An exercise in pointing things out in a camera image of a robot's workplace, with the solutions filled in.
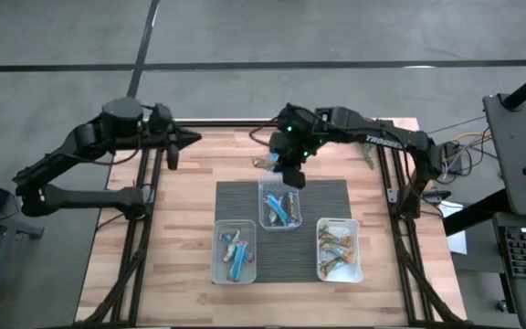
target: plastic container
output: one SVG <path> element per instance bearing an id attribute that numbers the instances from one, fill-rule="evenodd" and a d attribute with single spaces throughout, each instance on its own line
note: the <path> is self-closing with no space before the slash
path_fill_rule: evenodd
<path id="1" fill-rule="evenodd" d="M 228 273 L 233 266 L 233 260 L 223 262 L 226 255 L 226 243 L 218 239 L 221 233 L 230 233 L 233 236 L 240 229 L 239 239 L 248 242 L 247 251 L 255 255 L 249 264 L 242 263 L 238 282 L 228 279 Z M 257 225 L 252 220 L 218 220 L 215 222 L 212 241 L 212 263 L 210 264 L 210 277 L 216 284 L 247 284 L 257 277 Z"/>
<path id="2" fill-rule="evenodd" d="M 363 280 L 363 272 L 361 271 L 361 256 L 358 244 L 358 222 L 354 219 L 341 219 L 341 218 L 320 218 L 318 224 L 316 224 L 316 239 L 320 233 L 320 229 L 328 227 L 328 231 L 336 236 L 337 238 L 352 236 L 352 246 L 348 250 L 354 251 L 354 257 L 356 258 L 354 263 L 346 264 L 340 268 L 328 273 L 327 278 L 322 278 L 320 275 L 320 264 L 323 261 L 330 261 L 335 259 L 337 256 L 326 250 L 320 250 L 320 242 L 316 243 L 316 273 L 322 281 L 330 282 L 352 282 L 358 283 Z"/>
<path id="3" fill-rule="evenodd" d="M 292 225 L 284 226 L 281 223 L 281 219 L 278 218 L 276 225 L 271 225 L 271 221 L 269 220 L 271 207 L 265 202 L 265 197 L 271 194 L 279 200 L 280 197 L 285 196 L 288 192 L 293 193 L 296 218 L 299 220 Z M 259 224 L 263 229 L 267 231 L 289 231 L 298 228 L 302 220 L 303 218 L 301 218 L 300 213 L 300 191 L 297 188 L 283 184 L 281 175 L 267 174 L 259 179 Z"/>

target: desk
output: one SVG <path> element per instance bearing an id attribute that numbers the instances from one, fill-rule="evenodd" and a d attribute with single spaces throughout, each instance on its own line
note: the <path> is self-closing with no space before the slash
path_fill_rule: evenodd
<path id="1" fill-rule="evenodd" d="M 417 129 L 416 119 L 395 119 L 394 123 Z M 179 169 L 165 171 L 163 165 L 138 325 L 406 324 L 381 174 L 378 163 L 370 169 L 358 144 L 322 147 L 305 164 L 305 172 L 310 180 L 347 181 L 352 217 L 361 226 L 362 282 L 212 284 L 216 182 L 257 180 L 262 172 L 253 168 L 251 158 L 268 150 L 249 139 L 248 128 L 196 130 L 203 140 L 180 153 Z M 262 138 L 269 132 L 261 132 Z M 118 159 L 128 154 L 120 153 Z M 378 162 L 376 153 L 373 159 Z M 393 172 L 393 161 L 388 164 Z M 133 184 L 138 165 L 136 158 L 114 166 L 108 188 Z M 100 222 L 116 214 L 104 210 Z M 119 219 L 97 233 L 76 320 L 90 315 L 115 282 L 126 227 L 125 220 Z M 417 233 L 427 278 L 452 311 L 466 318 L 441 220 L 424 213 L 417 220 Z M 419 308 L 416 285 L 413 289 Z"/>

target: white paper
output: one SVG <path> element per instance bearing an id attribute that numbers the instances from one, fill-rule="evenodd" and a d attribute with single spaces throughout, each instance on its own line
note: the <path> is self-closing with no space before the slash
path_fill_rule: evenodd
<path id="1" fill-rule="evenodd" d="M 444 218 L 446 218 L 453 213 L 462 210 L 463 206 L 453 202 L 442 201 L 438 208 L 444 215 Z M 447 237 L 447 244 L 449 246 L 449 250 L 452 252 L 457 252 L 463 255 L 468 254 L 468 251 L 466 250 L 466 232 L 464 231 L 460 231 Z"/>

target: gray mat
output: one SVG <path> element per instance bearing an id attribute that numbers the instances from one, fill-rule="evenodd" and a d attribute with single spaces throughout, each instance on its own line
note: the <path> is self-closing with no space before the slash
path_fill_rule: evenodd
<path id="1" fill-rule="evenodd" d="M 250 219 L 257 224 L 255 282 L 310 282 L 316 275 L 316 223 L 351 218 L 346 181 L 311 181 L 300 191 L 302 224 L 288 232 L 268 232 L 258 222 L 257 182 L 216 183 L 215 220 Z"/>

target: gray floor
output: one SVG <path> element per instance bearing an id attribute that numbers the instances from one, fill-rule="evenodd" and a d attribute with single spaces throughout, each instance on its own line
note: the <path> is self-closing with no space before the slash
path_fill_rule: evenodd
<path id="1" fill-rule="evenodd" d="M 149 0 L 0 0 L 0 65 L 132 63 Z M 526 1 L 163 0 L 148 62 L 526 59 Z M 129 72 L 0 73 L 0 186 L 66 133 L 126 93 Z M 482 115 L 483 95 L 509 92 L 526 67 L 146 72 L 138 97 L 178 118 L 265 118 L 287 101 L 343 105 L 366 116 L 419 119 L 432 131 Z M 441 143 L 486 128 L 483 120 L 435 133 Z M 490 143 L 485 149 L 493 152 Z M 486 158 L 451 186 L 474 202 L 502 187 Z M 108 169 L 80 165 L 58 180 L 101 189 Z M 0 288 L 0 328 L 69 324 L 75 314 L 98 211 L 21 218 L 46 227 L 21 239 Z M 468 319 L 517 326 L 494 311 L 498 277 L 459 272 Z"/>

